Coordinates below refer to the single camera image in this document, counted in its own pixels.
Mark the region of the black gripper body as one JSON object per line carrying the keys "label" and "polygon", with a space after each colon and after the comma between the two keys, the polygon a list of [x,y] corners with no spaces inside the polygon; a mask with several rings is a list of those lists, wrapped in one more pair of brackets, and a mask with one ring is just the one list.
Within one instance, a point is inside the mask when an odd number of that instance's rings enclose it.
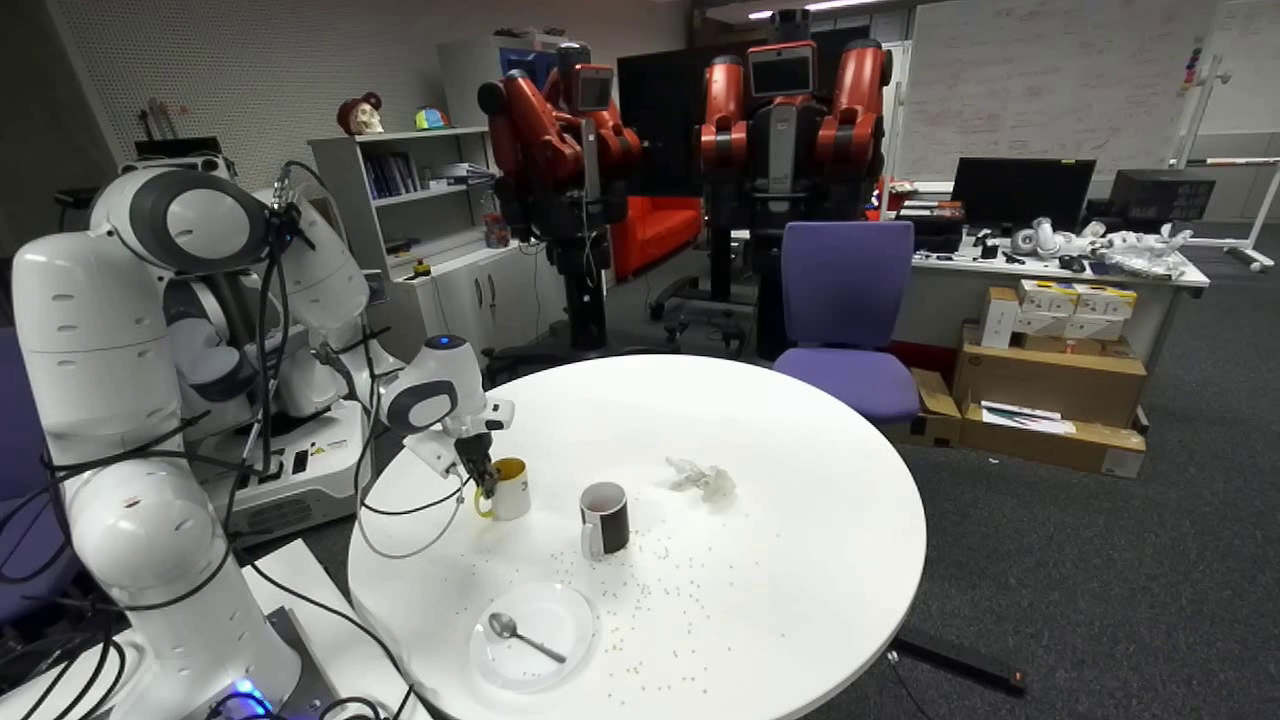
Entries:
{"label": "black gripper body", "polygon": [[473,478],[483,495],[491,495],[491,490],[497,490],[491,434],[490,434],[490,431],[461,434],[461,439],[455,439],[455,457],[461,457],[470,478]]}

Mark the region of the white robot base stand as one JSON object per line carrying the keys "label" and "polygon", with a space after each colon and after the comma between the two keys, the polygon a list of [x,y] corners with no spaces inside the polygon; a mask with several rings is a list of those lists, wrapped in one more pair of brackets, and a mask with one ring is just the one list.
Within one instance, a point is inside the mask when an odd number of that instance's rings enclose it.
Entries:
{"label": "white robot base stand", "polygon": [[[279,619],[279,639],[299,658],[294,716],[316,716],[333,694],[366,694],[399,720],[427,720],[412,684],[356,627],[351,602],[305,539],[262,554],[250,567],[250,590],[264,616]],[[178,703],[160,703],[178,674],[160,671],[155,647],[141,632],[117,632],[117,643],[109,658],[85,647],[68,668],[6,693],[0,720],[180,720]]]}

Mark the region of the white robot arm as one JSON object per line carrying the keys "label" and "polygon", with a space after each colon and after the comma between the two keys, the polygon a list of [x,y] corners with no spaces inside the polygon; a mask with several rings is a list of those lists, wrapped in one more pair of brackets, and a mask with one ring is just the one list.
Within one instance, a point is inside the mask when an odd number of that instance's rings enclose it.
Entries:
{"label": "white robot arm", "polygon": [[262,201],[209,172],[117,175],[85,231],[29,239],[14,312],[68,537],[141,634],[141,680],[113,720],[201,720],[236,698],[283,709],[299,656],[262,611],[186,457],[186,390],[165,289],[254,268],[279,323],[351,334],[369,284],[305,201]]}

